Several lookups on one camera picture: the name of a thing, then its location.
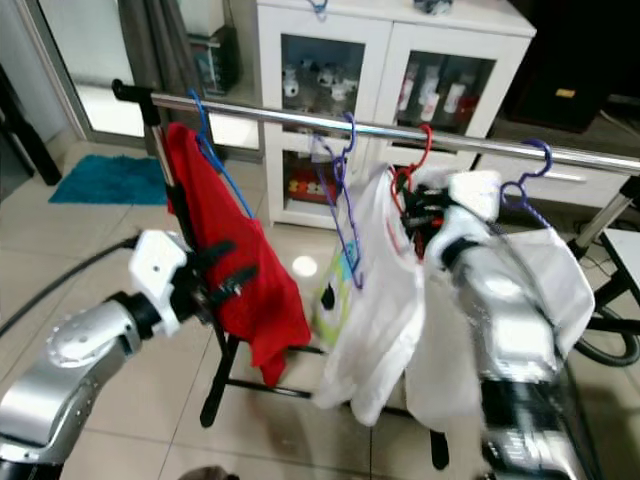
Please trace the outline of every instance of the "red cloth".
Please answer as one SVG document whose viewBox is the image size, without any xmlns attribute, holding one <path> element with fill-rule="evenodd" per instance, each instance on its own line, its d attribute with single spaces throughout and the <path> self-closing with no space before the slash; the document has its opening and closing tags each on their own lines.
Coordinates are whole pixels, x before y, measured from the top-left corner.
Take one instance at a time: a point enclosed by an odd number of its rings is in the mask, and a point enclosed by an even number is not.
<svg viewBox="0 0 640 480">
<path fill-rule="evenodd" d="M 243 215 L 227 187 L 202 156 L 196 134 L 180 124 L 169 126 L 171 166 L 186 191 L 187 205 L 199 248 L 231 240 L 236 248 L 207 274 L 218 285 L 239 269 L 256 265 L 257 275 L 219 308 L 224 329 L 251 346 L 254 367 L 265 384 L 278 382 L 285 368 L 284 350 L 311 339 L 298 286 L 269 246 L 260 222 Z"/>
</svg>

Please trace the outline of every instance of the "white drawer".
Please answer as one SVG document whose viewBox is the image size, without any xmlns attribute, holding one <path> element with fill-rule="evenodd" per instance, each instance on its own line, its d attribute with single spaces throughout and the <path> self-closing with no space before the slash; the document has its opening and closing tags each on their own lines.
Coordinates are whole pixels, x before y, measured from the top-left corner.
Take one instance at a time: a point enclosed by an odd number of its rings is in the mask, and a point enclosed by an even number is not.
<svg viewBox="0 0 640 480">
<path fill-rule="evenodd" d="M 537 171 L 542 166 L 543 163 L 536 160 L 483 155 L 476 169 L 496 170 L 506 182 L 517 181 L 524 172 Z M 590 168 L 554 165 L 544 177 L 527 180 L 525 187 L 531 198 L 603 207 L 618 193 L 627 178 L 626 175 Z"/>
</svg>

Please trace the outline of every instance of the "chrome bar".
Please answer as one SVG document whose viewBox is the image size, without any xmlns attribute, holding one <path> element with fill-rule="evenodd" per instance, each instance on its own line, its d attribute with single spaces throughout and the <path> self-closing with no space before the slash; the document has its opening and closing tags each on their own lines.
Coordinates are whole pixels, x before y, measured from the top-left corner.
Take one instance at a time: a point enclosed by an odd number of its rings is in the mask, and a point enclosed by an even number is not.
<svg viewBox="0 0 640 480">
<path fill-rule="evenodd" d="M 167 148 L 167 139 L 164 134 L 164 130 L 160 125 L 154 125 L 151 127 L 153 133 L 153 139 L 156 142 L 156 150 L 158 151 L 158 159 L 160 160 L 160 166 L 162 167 L 162 174 L 164 180 L 170 187 L 175 187 L 176 182 L 173 180 L 171 174 L 171 167 L 169 166 L 169 159 L 167 158 L 169 149 Z"/>
<path fill-rule="evenodd" d="M 195 111 L 195 101 L 190 98 L 167 95 L 164 93 L 152 93 L 151 99 L 154 105 L 163 108 Z M 283 125 L 300 125 L 314 127 L 321 130 L 351 131 L 351 124 L 344 120 L 310 115 L 308 113 L 290 110 L 276 110 L 272 108 L 251 107 L 231 103 L 211 102 L 204 100 L 202 105 L 213 113 L 249 118 L 264 122 L 281 123 Z M 359 135 L 369 135 L 389 140 L 402 140 L 423 144 L 426 134 L 417 128 L 398 126 L 376 125 L 372 123 L 358 122 L 356 131 Z M 535 147 L 516 142 L 498 141 L 492 139 L 472 138 L 451 133 L 434 132 L 434 146 L 451 151 L 469 151 L 477 153 L 491 153 L 506 157 L 523 158 L 529 160 L 543 160 L 544 153 Z M 622 157 L 607 153 L 587 152 L 569 148 L 554 148 L 553 159 L 555 162 L 576 167 L 593 168 L 605 172 L 620 173 L 623 175 L 640 175 L 640 159 Z"/>
<path fill-rule="evenodd" d="M 633 202 L 633 198 L 627 198 L 622 193 L 617 193 L 611 201 L 600 210 L 593 220 L 584 228 L 584 230 L 576 237 L 575 244 L 579 248 L 586 248 L 591 245 L 611 222 L 625 211 L 629 204 Z"/>
</svg>

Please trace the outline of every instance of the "curtain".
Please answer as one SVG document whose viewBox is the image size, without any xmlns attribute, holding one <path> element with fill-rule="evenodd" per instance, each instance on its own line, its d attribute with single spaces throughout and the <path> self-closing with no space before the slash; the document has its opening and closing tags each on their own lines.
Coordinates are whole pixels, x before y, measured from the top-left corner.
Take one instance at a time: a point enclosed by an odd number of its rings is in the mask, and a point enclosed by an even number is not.
<svg viewBox="0 0 640 480">
<path fill-rule="evenodd" d="M 202 97 L 200 79 L 176 0 L 118 0 L 122 35 L 136 85 L 186 96 L 194 88 Z M 201 129 L 197 113 L 160 109 L 163 126 L 180 122 Z M 213 139 L 209 132 L 209 141 Z M 149 154 L 156 154 L 153 136 L 145 127 Z"/>
</svg>

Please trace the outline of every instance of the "white shirt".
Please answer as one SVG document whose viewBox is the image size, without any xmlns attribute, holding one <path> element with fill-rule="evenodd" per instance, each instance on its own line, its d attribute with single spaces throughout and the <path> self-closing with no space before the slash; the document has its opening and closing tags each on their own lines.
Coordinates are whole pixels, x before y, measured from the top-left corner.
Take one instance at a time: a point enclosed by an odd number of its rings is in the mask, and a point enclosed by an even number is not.
<svg viewBox="0 0 640 480">
<path fill-rule="evenodd" d="M 333 346 L 314 402 L 330 408 L 351 400 L 356 419 L 369 426 L 409 363 L 426 313 L 422 267 L 391 199 L 391 180 L 384 167 L 350 188 L 364 287 L 354 286 L 339 245 L 327 274 L 332 293 L 320 292 L 313 318 Z M 347 224 L 343 218 L 345 234 Z"/>
</svg>

